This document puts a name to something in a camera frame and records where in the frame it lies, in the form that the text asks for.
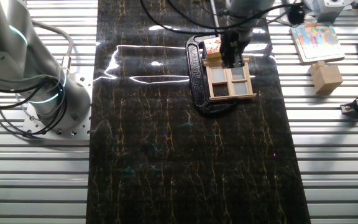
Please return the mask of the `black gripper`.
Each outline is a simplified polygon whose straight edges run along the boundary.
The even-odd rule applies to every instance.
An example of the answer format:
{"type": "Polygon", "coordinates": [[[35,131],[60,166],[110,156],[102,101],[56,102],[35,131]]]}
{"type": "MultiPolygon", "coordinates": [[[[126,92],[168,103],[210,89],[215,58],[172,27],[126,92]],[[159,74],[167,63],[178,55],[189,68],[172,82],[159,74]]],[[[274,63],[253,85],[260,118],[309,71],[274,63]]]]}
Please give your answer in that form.
{"type": "Polygon", "coordinates": [[[233,30],[226,30],[221,35],[220,53],[222,55],[222,66],[232,68],[232,54],[234,54],[234,67],[243,67],[242,53],[250,43],[250,38],[233,30]]]}

